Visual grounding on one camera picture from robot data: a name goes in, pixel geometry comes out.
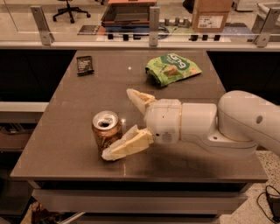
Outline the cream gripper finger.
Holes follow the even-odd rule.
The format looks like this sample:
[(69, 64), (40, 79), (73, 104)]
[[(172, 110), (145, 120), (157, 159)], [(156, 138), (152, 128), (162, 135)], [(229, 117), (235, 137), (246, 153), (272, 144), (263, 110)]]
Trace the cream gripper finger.
[(143, 115), (145, 115), (146, 109), (156, 101), (154, 95), (142, 93), (133, 88), (128, 88), (126, 93), (132, 103)]
[(115, 161), (144, 151), (153, 143), (154, 137), (147, 128), (139, 129), (134, 125), (121, 139), (113, 142), (106, 148), (102, 152), (101, 157), (106, 161)]

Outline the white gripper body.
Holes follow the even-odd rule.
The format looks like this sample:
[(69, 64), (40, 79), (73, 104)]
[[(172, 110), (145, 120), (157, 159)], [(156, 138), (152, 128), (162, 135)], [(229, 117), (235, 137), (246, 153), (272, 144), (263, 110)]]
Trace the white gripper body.
[(181, 101), (177, 99), (161, 99), (146, 109), (144, 121), (157, 144), (179, 141), (180, 110)]

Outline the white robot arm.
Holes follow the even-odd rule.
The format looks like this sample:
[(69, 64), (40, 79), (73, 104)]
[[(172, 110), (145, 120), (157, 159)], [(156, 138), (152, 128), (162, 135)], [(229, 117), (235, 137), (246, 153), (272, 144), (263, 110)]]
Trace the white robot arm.
[(133, 126), (105, 149), (101, 157), (114, 161), (143, 151), (153, 143), (192, 142), (204, 150), (245, 157), (261, 145), (280, 156), (280, 108), (244, 91), (225, 93), (218, 104), (156, 99), (129, 88), (127, 96), (143, 114), (145, 128)]

